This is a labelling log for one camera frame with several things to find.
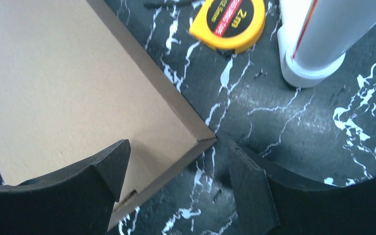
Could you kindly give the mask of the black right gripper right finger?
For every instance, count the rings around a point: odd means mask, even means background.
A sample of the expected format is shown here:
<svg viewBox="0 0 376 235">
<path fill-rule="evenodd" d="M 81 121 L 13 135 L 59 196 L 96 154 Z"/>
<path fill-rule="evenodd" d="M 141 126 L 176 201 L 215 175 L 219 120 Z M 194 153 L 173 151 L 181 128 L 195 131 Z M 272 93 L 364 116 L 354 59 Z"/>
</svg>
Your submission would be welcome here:
<svg viewBox="0 0 376 235">
<path fill-rule="evenodd" d="M 296 174 L 228 142 L 245 235 L 376 235 L 376 177 L 346 187 Z"/>
</svg>

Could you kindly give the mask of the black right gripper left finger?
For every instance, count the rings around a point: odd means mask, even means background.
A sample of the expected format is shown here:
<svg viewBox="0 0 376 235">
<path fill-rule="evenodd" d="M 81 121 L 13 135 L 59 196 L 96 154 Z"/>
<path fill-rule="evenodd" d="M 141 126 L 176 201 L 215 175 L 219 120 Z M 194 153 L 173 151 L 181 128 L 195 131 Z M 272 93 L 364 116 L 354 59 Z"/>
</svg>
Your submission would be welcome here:
<svg viewBox="0 0 376 235">
<path fill-rule="evenodd" d="M 128 140 L 17 186 L 0 186 L 0 235 L 103 235 L 120 200 Z"/>
</svg>

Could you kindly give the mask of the brown cardboard box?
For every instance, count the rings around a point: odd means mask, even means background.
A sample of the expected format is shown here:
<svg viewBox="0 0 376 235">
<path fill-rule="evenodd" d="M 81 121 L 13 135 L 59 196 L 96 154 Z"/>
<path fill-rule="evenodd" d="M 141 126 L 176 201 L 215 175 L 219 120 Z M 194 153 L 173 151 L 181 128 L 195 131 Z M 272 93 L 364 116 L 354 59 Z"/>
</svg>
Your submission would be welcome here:
<svg viewBox="0 0 376 235">
<path fill-rule="evenodd" d="M 0 174 L 11 186 L 121 140 L 108 229 L 216 142 L 102 0 L 0 0 Z"/>
</svg>

